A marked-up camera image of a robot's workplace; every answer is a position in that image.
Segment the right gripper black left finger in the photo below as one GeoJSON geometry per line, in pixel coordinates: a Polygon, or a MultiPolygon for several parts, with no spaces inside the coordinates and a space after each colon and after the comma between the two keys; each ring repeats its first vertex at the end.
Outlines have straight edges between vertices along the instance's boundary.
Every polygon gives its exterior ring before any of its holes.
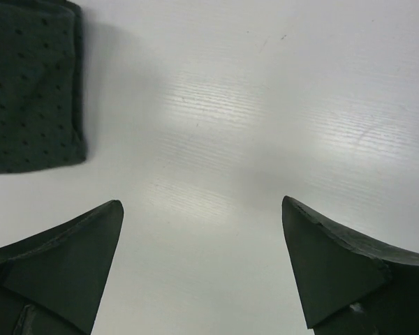
{"type": "Polygon", "coordinates": [[[106,202],[0,248],[0,334],[90,334],[124,208],[106,202]]]}

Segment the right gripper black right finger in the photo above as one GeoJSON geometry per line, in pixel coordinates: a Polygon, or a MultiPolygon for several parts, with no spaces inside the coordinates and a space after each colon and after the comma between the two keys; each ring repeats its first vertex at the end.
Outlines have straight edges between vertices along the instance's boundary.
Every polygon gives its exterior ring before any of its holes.
{"type": "Polygon", "coordinates": [[[419,253],[348,228],[289,196],[281,208],[308,329],[419,334],[419,253]]]}

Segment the black skirt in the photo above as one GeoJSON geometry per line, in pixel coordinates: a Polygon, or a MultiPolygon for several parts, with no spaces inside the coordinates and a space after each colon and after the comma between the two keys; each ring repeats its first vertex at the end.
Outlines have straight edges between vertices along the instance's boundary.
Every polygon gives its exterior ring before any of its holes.
{"type": "Polygon", "coordinates": [[[85,161],[83,59],[77,4],[0,1],[0,174],[85,161]]]}

